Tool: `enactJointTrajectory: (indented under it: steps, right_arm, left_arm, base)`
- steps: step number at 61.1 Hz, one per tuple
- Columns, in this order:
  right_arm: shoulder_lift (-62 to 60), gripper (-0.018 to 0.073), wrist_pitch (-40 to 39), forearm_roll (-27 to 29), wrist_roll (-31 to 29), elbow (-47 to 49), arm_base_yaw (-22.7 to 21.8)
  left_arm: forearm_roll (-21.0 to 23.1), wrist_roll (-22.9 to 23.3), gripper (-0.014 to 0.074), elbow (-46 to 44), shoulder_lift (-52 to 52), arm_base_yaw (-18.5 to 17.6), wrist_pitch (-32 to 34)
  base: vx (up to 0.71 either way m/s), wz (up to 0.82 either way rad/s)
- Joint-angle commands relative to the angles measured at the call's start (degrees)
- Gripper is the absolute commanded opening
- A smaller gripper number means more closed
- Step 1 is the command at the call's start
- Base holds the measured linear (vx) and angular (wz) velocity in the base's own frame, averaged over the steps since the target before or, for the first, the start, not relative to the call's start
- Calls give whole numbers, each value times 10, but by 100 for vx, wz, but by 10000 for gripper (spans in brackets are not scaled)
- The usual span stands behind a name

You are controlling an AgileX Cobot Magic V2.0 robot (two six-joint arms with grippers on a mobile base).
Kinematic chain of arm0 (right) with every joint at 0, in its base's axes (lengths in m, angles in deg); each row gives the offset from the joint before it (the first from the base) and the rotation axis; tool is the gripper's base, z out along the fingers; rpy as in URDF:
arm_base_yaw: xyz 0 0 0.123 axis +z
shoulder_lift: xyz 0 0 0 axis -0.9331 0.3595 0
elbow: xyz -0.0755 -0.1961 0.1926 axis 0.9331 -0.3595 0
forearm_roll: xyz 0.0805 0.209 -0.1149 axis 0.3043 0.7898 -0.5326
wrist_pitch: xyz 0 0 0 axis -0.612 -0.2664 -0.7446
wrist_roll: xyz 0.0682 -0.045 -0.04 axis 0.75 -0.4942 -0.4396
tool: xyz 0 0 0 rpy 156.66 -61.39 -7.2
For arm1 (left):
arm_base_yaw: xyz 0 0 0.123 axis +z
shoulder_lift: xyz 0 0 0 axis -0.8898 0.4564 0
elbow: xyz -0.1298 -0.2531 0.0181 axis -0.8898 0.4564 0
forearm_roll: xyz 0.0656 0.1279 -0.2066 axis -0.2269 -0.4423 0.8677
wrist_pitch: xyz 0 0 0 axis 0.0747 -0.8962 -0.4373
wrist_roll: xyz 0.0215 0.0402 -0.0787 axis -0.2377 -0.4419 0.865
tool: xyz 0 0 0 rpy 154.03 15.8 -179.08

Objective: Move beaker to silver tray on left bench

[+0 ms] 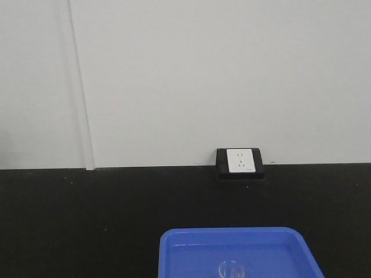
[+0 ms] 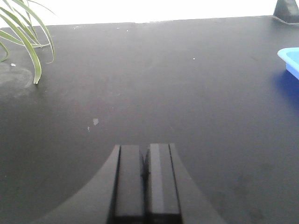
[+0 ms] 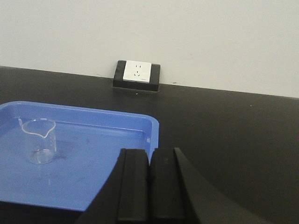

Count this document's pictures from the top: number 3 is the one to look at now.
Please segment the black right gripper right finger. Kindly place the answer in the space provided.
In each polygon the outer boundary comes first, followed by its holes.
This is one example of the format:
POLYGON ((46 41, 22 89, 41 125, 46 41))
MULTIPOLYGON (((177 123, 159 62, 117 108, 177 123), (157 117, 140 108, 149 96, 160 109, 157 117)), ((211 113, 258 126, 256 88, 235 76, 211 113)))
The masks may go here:
POLYGON ((223 195, 175 148, 156 148, 150 162, 153 224, 266 224, 223 195))

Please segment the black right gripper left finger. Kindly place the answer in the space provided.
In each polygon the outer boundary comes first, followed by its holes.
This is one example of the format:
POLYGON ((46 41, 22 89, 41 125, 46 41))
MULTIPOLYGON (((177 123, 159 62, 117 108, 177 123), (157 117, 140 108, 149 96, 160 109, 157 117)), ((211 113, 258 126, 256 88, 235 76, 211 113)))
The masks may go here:
POLYGON ((96 197, 78 224, 145 224, 148 222, 148 168, 145 150, 122 149, 96 197))

